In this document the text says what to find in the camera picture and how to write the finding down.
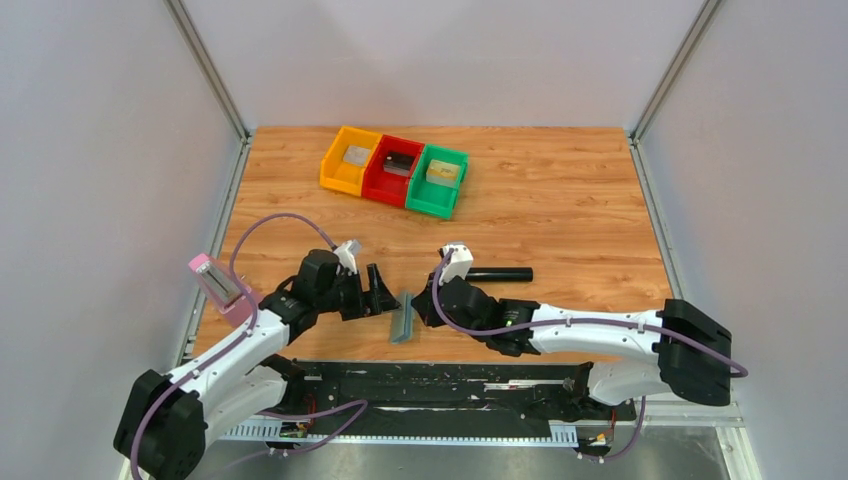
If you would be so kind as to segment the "teal card holder wallet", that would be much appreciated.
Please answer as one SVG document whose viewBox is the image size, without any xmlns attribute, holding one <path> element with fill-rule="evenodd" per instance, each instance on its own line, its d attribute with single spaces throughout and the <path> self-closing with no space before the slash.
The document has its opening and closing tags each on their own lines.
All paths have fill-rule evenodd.
<svg viewBox="0 0 848 480">
<path fill-rule="evenodd" d="M 413 327 L 417 316 L 412 306 L 414 296 L 409 291 L 402 291 L 398 296 L 400 308 L 392 312 L 389 343 L 398 345 L 410 341 L 413 337 Z"/>
</svg>

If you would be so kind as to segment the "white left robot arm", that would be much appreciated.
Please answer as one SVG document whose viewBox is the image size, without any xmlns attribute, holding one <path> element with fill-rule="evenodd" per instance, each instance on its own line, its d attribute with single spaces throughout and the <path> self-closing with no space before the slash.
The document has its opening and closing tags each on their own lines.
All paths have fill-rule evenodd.
<svg viewBox="0 0 848 480">
<path fill-rule="evenodd" d="M 184 479 L 206 449 L 249 417 L 266 411 L 304 422 L 311 414 L 305 372 L 281 356 L 320 315 L 344 321 L 400 308 L 378 267 L 366 283 L 340 251 L 314 249 L 296 275 L 283 281 L 224 340 L 171 370 L 148 370 L 133 383 L 113 439 L 137 471 Z"/>
</svg>

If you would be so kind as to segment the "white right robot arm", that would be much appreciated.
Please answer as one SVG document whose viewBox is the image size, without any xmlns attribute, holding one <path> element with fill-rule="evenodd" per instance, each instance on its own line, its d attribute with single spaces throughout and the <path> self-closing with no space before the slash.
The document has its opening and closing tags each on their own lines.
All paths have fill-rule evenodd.
<svg viewBox="0 0 848 480">
<path fill-rule="evenodd" d="M 748 374 L 731 357 L 730 331 L 682 299 L 642 312 L 579 311 L 496 299 L 455 277 L 427 284 L 411 305 L 427 326 L 450 326 L 505 356 L 612 357 L 586 365 L 575 382 L 580 396 L 604 405 L 673 393 L 700 405 L 726 406 L 732 380 Z"/>
</svg>

